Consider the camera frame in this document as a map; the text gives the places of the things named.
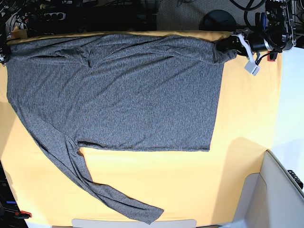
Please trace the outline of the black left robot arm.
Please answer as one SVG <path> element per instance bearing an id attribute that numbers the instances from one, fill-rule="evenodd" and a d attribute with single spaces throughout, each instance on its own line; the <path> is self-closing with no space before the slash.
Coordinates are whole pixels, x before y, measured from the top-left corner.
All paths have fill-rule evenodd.
<path id="1" fill-rule="evenodd" d="M 296 45 L 296 26 L 290 0 L 262 0 L 255 6 L 251 0 L 246 7 L 234 0 L 232 3 L 244 11 L 246 27 L 237 29 L 228 38 L 218 41 L 217 50 L 233 50 L 248 57 L 250 53 L 264 51 L 281 53 Z"/>

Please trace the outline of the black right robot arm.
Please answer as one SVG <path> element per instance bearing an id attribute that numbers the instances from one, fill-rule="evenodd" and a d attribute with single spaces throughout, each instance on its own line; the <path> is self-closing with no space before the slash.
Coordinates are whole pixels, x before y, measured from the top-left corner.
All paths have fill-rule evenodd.
<path id="1" fill-rule="evenodd" d="M 6 25 L 0 25 L 0 63 L 5 66 L 10 59 L 11 50 L 7 45 Z"/>

